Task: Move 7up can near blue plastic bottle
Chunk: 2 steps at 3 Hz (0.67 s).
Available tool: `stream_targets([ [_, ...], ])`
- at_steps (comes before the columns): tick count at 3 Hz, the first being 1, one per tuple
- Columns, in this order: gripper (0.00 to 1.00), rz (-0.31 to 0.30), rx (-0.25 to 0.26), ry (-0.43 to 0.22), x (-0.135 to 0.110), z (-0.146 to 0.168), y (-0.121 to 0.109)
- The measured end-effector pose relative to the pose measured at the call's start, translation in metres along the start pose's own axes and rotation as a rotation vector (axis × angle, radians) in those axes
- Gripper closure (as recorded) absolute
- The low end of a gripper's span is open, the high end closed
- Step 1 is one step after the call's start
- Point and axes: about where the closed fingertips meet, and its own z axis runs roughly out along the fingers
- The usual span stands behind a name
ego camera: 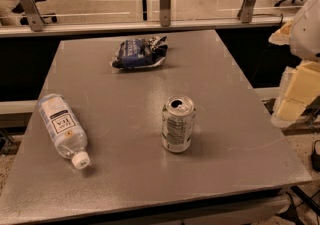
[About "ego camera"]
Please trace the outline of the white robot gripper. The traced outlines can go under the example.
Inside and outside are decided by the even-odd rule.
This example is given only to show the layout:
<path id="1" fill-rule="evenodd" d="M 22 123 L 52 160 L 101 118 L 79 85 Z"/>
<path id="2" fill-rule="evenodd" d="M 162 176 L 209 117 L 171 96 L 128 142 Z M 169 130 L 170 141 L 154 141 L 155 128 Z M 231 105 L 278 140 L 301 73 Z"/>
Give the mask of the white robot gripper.
<path id="1" fill-rule="evenodd" d="M 293 21 L 272 33 L 268 41 L 289 44 L 291 53 L 303 59 L 296 68 L 285 68 L 273 106 L 272 124 L 286 128 L 320 96 L 320 0 L 307 0 Z"/>

